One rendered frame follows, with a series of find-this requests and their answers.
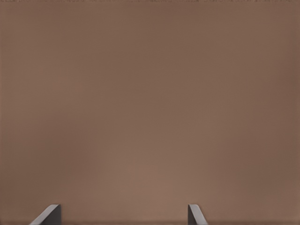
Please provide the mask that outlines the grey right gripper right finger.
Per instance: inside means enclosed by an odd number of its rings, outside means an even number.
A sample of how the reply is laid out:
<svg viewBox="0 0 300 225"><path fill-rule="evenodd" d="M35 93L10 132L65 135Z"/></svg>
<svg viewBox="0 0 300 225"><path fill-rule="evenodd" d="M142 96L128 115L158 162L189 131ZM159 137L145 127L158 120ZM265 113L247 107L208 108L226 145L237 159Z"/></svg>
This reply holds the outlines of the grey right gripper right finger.
<svg viewBox="0 0 300 225"><path fill-rule="evenodd" d="M188 205L187 225L208 225L208 222L197 204Z"/></svg>

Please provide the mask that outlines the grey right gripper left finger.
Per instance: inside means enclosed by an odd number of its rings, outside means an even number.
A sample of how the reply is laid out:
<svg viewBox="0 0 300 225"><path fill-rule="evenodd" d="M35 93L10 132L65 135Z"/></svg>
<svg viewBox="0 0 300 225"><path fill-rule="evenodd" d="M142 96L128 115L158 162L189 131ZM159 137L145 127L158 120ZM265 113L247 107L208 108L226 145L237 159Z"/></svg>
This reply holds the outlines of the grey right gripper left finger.
<svg viewBox="0 0 300 225"><path fill-rule="evenodd" d="M61 225L61 205L51 204L29 225Z"/></svg>

